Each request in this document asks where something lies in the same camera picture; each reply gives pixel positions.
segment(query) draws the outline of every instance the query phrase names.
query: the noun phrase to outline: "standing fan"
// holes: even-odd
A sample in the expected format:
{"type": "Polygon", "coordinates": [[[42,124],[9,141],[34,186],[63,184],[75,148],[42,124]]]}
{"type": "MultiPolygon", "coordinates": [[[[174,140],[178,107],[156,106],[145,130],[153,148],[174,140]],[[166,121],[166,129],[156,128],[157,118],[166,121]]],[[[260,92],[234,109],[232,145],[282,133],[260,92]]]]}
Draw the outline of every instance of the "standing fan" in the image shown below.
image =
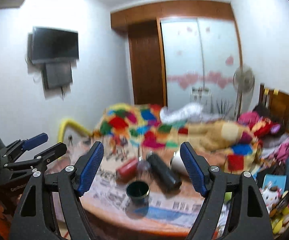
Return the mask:
{"type": "Polygon", "coordinates": [[[250,92],[255,85],[255,75],[253,74],[252,69],[246,65],[239,67],[234,74],[233,84],[234,88],[238,92],[237,93],[238,115],[236,114],[235,110],[235,116],[238,118],[240,115],[243,94],[250,92]]]}

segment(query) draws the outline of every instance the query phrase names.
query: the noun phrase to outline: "patchwork blanket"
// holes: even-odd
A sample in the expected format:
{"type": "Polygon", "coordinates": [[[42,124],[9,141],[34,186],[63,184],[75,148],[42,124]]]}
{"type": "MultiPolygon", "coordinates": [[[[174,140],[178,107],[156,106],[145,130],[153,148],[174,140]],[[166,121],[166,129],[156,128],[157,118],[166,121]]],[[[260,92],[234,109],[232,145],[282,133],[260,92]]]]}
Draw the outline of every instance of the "patchwork blanket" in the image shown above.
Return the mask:
{"type": "Polygon", "coordinates": [[[128,140],[133,146],[151,149],[179,148],[181,143],[189,141],[197,154],[225,172],[240,174],[251,168],[259,144],[248,127],[223,120],[163,124],[160,110],[158,105],[110,106],[94,130],[94,138],[109,135],[115,142],[128,140]]]}

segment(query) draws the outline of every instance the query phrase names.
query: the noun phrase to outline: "wall-mounted television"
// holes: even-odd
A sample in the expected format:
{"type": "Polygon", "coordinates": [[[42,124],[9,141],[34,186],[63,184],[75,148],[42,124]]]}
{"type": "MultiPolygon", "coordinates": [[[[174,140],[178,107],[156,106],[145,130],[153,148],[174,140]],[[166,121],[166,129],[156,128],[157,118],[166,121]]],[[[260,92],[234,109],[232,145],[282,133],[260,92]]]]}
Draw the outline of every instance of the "wall-mounted television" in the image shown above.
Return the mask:
{"type": "Polygon", "coordinates": [[[69,62],[79,59],[78,33],[34,27],[32,34],[33,64],[69,62]]]}

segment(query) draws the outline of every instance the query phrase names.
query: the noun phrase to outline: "yellow foam tube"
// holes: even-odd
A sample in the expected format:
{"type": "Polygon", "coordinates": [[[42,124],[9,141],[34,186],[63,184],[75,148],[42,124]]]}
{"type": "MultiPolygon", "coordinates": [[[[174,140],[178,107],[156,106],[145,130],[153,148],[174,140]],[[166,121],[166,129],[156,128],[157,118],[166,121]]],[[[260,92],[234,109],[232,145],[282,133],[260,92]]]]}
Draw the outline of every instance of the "yellow foam tube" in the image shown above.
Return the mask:
{"type": "Polygon", "coordinates": [[[59,127],[58,142],[63,142],[64,133],[68,126],[73,128],[80,135],[88,135],[90,137],[92,137],[93,135],[91,131],[89,131],[87,128],[83,127],[81,124],[77,123],[76,121],[72,119],[64,119],[62,120],[60,127],[59,127]]]}

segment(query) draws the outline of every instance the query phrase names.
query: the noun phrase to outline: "silver bolt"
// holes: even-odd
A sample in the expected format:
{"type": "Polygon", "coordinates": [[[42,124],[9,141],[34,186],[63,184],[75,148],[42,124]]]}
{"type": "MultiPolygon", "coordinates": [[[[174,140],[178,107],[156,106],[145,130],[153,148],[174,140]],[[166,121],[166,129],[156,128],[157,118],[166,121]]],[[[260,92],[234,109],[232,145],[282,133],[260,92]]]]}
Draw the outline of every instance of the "silver bolt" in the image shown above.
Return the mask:
{"type": "Polygon", "coordinates": [[[219,171],[219,167],[215,166],[215,165],[212,165],[210,167],[210,170],[213,171],[213,172],[218,172],[219,171]]]}
{"type": "Polygon", "coordinates": [[[74,170],[74,166],[69,165],[65,168],[65,171],[73,171],[74,170]]]}
{"type": "Polygon", "coordinates": [[[247,178],[250,178],[251,177],[251,173],[249,171],[244,171],[243,172],[243,175],[247,178]]]}
{"type": "Polygon", "coordinates": [[[40,171],[36,171],[34,172],[33,176],[34,177],[39,177],[41,175],[41,172],[40,171]]]}

